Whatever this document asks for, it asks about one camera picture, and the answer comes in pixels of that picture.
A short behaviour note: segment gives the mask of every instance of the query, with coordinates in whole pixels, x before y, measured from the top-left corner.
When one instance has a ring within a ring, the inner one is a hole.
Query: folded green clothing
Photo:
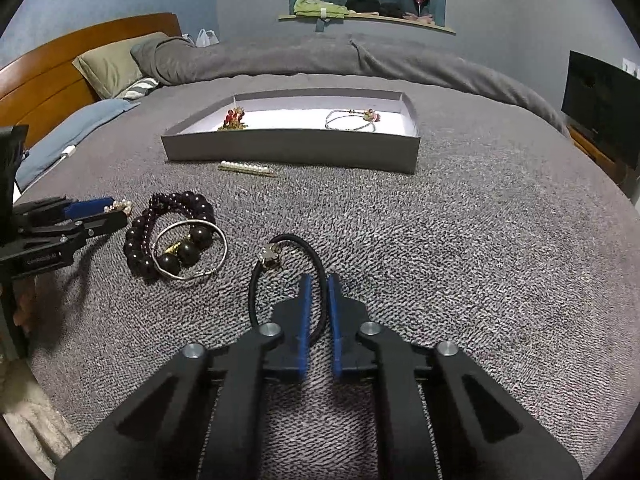
[[[293,5],[293,12],[299,16],[320,16],[320,9],[326,9],[328,18],[344,18],[345,14],[351,14],[347,7],[323,0],[296,0]]]

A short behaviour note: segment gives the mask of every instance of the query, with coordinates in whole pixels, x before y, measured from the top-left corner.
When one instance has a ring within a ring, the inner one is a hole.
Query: television
[[[607,156],[638,166],[640,80],[635,76],[572,50],[562,111]]]

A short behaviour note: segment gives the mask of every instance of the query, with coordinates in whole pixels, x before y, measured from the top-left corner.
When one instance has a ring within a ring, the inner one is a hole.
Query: beige pillow
[[[167,37],[164,32],[154,32],[99,46],[76,57],[73,66],[102,99],[111,99],[143,76],[131,57],[131,47],[151,38]]]

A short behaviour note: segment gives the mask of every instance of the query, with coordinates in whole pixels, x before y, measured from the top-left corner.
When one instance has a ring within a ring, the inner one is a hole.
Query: striped pillow
[[[157,79],[154,79],[153,77],[143,77],[120,92],[117,98],[126,99],[127,101],[135,101],[136,99],[140,99],[141,97],[150,94],[151,91],[155,90],[159,85],[160,83]]]

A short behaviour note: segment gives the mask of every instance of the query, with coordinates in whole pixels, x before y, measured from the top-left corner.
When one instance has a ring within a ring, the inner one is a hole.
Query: blue pillow
[[[108,123],[121,113],[131,110],[140,103],[130,103],[124,99],[105,99],[80,108],[56,126],[49,135],[40,139],[30,150],[15,174],[20,189],[25,189],[49,166],[60,159],[67,146],[77,146],[98,126]]]

